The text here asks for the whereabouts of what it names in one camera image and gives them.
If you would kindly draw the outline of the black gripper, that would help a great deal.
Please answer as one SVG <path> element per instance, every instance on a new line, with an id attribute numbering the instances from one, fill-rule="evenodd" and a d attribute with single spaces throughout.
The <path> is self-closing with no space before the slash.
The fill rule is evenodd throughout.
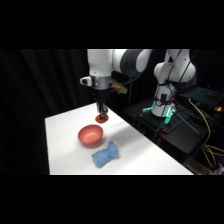
<path id="1" fill-rule="evenodd" d="M 99 115 L 102 114 L 102 116 L 106 116 L 108 113 L 106 102 L 109 99 L 109 90 L 108 89 L 104 89 L 104 90 L 94 89 L 93 97 L 95 101 L 97 102 L 98 114 Z"/>

